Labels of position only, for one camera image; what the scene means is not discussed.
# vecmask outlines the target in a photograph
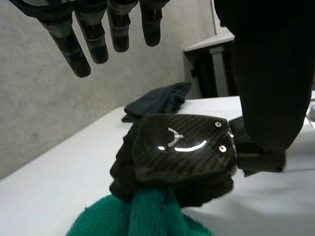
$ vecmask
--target dark fabric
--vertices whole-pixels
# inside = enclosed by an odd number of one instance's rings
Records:
[[[52,5],[52,6],[32,6],[22,0],[9,0],[20,11],[29,17],[39,20],[55,21],[72,14],[74,1]]]
[[[118,151],[116,161],[110,170],[114,179],[109,188],[110,191],[127,203],[132,202],[134,194],[140,189],[157,187],[154,183],[144,186],[135,176],[132,149],[140,125],[141,120],[137,120],[124,137],[124,144]],[[173,190],[181,207],[200,207],[204,203],[230,192],[233,188],[233,180],[231,175],[226,173],[208,181],[188,180],[183,184],[168,187]]]
[[[122,121],[134,122],[145,115],[178,112],[190,86],[191,83],[182,82],[148,92],[125,107],[127,115]]]
[[[315,70],[315,1],[217,0],[221,23],[235,34],[233,70],[245,128],[266,151],[298,135]]]

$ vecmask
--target carbon fiber panel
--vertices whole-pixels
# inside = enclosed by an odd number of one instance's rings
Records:
[[[228,121],[197,115],[146,117],[133,147],[135,174],[146,183],[182,183],[236,167]]]

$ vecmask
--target gray wall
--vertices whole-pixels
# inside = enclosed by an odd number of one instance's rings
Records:
[[[191,81],[183,49],[214,35],[210,1],[172,0],[163,9],[161,43],[154,48],[145,45],[139,5],[130,18],[130,49],[118,54],[104,16],[110,59],[103,65],[93,63],[74,21],[92,69],[79,79],[40,23],[1,1],[0,178],[145,92]],[[196,82],[189,97],[199,97]]]

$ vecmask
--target green towel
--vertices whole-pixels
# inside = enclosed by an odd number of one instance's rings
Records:
[[[86,208],[66,236],[210,236],[200,223],[182,214],[169,189],[141,190],[132,204],[109,195]]]

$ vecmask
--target white tabletop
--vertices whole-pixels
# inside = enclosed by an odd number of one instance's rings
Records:
[[[184,52],[190,52],[200,48],[206,48],[214,45],[218,45],[221,43],[226,43],[234,40],[234,35],[231,32],[217,34],[210,38],[207,38],[199,43],[188,46],[184,49]]]
[[[241,115],[238,97],[189,100],[182,114]],[[0,183],[1,236],[62,236],[85,207],[109,194],[109,169],[130,124],[118,108]],[[218,236],[306,236],[315,226],[315,172],[233,178],[234,190],[185,212]]]

